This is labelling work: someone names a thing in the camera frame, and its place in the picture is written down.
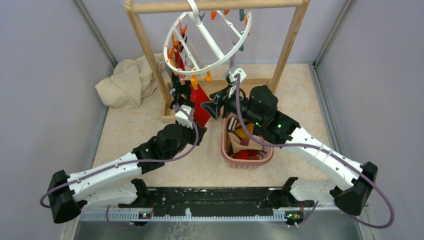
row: yellow cloth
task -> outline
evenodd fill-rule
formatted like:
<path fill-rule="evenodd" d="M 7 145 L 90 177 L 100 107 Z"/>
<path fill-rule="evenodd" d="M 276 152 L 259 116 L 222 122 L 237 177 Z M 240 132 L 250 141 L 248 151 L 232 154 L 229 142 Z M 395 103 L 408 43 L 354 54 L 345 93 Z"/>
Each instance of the yellow cloth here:
<path fill-rule="evenodd" d="M 255 125 L 253 123 L 246 124 L 247 130 L 249 130 L 249 133 L 252 134 L 252 135 L 253 135 L 253 127 L 254 126 Z M 237 125 L 235 127 L 236 128 L 241 127 L 240 123 L 237 123 Z M 238 129 L 234 130 L 234 134 L 237 135 L 241 139 L 249 138 L 249 136 L 245 133 L 245 130 L 243 130 L 243 128 L 238 128 Z"/>

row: red cloth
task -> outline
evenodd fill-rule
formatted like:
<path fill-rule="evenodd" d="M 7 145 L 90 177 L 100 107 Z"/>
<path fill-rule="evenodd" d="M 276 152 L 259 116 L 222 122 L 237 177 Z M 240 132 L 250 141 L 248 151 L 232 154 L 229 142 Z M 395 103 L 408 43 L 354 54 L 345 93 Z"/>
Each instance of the red cloth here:
<path fill-rule="evenodd" d="M 197 90 L 193 89 L 193 86 L 190 84 L 191 88 L 191 96 L 190 101 L 194 103 L 194 115 L 193 118 L 196 120 L 201 127 L 204 127 L 206 123 L 209 121 L 211 115 L 203 109 L 200 104 L 203 102 L 209 101 L 208 95 L 206 95 L 205 91 L 203 91 L 200 85 L 197 85 Z"/>

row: orange clothespin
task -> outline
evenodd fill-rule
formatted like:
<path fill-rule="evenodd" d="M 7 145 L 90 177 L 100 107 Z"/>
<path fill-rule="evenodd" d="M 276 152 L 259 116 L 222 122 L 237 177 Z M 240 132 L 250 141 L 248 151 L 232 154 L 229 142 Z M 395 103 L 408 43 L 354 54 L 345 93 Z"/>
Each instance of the orange clothespin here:
<path fill-rule="evenodd" d="M 171 63 L 171 65 L 172 65 L 174 68 L 176 68 L 175 63 L 174 63 L 174 61 L 172 61 L 172 59 L 171 59 L 171 58 L 168 58 L 166 61 L 167 61 L 168 63 Z M 177 73 L 176 71 L 172 70 L 172 72 L 173 72 L 173 74 L 174 74 L 174 75 L 178 75 L 178 73 Z"/>
<path fill-rule="evenodd" d="M 249 15 L 247 15 L 246 18 L 244 19 L 244 30 L 246 30 L 246 27 L 248 26 L 248 19 L 249 19 Z"/>
<path fill-rule="evenodd" d="M 175 41 L 174 32 L 172 32 L 172 47 L 173 47 L 174 49 L 177 49 L 178 44 L 180 44 L 180 41 L 179 41 L 179 40 L 176 40 L 176 41 Z"/>
<path fill-rule="evenodd" d="M 198 76 L 196 75 L 192 75 L 191 79 L 190 79 L 191 85 L 193 86 L 194 90 L 198 89 Z"/>
<path fill-rule="evenodd" d="M 170 59 L 172 59 L 172 58 L 174 57 L 174 54 L 175 54 L 175 48 L 174 48 L 174 47 L 172 47 L 172 48 L 171 48 L 171 52 L 170 52 L 170 48 L 169 48 L 169 46 L 168 46 L 168 45 L 166 45 L 166 52 L 168 53 L 168 59 L 170 60 Z"/>
<path fill-rule="evenodd" d="M 181 27 L 181 19 L 178 19 L 178 24 L 179 24 L 179 34 L 184 35 L 187 31 L 187 24 L 185 25 L 184 28 Z"/>
<path fill-rule="evenodd" d="M 217 11 L 210 11 L 210 19 L 215 20 L 217 17 Z"/>
<path fill-rule="evenodd" d="M 210 82 L 212 82 L 212 76 L 211 76 L 211 72 L 210 71 L 207 71 L 207 76 L 202 76 L 201 78 L 203 79 L 203 80 L 205 80 L 206 82 L 208 82 L 208 83 L 210 83 Z"/>

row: teal clothespin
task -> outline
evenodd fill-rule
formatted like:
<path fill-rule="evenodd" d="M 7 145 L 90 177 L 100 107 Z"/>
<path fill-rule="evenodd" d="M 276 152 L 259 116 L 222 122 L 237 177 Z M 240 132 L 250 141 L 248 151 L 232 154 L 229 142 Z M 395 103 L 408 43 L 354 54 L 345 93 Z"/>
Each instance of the teal clothespin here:
<path fill-rule="evenodd" d="M 243 44 L 240 46 L 240 48 L 239 48 L 238 50 L 240 50 L 240 52 L 243 52 L 243 51 L 245 50 L 245 44 L 243 43 Z"/>
<path fill-rule="evenodd" d="M 204 12 L 203 15 L 201 15 L 201 16 L 199 15 L 200 21 L 203 20 L 203 18 L 205 17 L 205 14 L 206 14 L 206 12 Z"/>
<path fill-rule="evenodd" d="M 238 10 L 238 19 L 240 21 L 243 21 L 245 19 L 245 16 L 246 16 L 246 14 L 245 14 L 245 10 L 244 9 Z"/>

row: white hanger hook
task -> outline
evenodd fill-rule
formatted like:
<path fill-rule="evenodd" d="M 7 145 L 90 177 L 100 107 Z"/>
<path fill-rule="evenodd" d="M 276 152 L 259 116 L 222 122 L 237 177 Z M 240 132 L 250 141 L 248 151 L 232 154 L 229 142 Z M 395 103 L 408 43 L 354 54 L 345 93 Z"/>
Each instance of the white hanger hook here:
<path fill-rule="evenodd" d="M 195 0 L 187 0 L 188 4 L 190 4 L 191 9 L 193 10 L 193 15 L 195 18 L 198 18 L 200 15 L 198 6 L 195 3 Z"/>

